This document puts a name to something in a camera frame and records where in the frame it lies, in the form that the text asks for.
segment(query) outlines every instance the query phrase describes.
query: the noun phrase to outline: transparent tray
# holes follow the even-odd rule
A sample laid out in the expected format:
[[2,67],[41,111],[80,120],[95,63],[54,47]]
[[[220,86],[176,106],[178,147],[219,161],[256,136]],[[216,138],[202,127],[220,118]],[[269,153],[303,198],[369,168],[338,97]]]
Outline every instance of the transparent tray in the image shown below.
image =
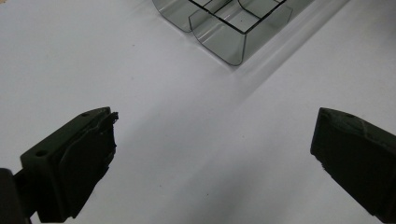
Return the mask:
[[222,60],[239,65],[314,0],[152,0]]

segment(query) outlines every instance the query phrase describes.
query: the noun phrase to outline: black plastic part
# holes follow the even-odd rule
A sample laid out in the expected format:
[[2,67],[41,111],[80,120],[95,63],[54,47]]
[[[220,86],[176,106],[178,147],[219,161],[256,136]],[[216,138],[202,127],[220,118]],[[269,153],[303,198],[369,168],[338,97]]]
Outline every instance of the black plastic part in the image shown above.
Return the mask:
[[311,146],[327,173],[371,215],[396,222],[396,136],[321,108]]
[[113,160],[117,119],[109,107],[87,111],[21,155],[16,182],[26,216],[36,210],[41,222],[65,222],[78,215]]
[[14,176],[8,169],[0,168],[0,223],[27,224]]

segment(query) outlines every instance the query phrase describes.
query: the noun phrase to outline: white surface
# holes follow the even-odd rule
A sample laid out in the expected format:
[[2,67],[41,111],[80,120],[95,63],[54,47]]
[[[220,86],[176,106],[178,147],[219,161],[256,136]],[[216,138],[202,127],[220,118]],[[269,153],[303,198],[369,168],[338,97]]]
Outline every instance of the white surface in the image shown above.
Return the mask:
[[290,57],[235,68],[149,0],[8,0],[0,164],[18,172],[22,152],[109,105],[118,152],[67,223],[380,223],[309,148],[321,106],[396,133],[395,11],[351,0]]

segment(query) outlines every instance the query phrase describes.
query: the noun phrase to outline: white table surface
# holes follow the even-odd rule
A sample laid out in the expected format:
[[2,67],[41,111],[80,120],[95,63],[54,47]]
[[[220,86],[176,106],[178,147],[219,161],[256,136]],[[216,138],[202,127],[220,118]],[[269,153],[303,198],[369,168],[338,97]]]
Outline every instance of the white table surface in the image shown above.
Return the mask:
[[231,67],[149,0],[7,0],[1,167],[108,105],[116,157],[67,223],[380,223],[309,149],[321,106],[396,133],[395,12],[351,0],[299,48]]

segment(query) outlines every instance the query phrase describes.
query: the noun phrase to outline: clear plastic container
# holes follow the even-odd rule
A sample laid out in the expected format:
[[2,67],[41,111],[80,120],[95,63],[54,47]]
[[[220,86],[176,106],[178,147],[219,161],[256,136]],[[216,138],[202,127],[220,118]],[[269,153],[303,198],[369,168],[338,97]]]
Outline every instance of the clear plastic container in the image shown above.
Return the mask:
[[153,0],[160,13],[222,60],[239,65],[313,0]]

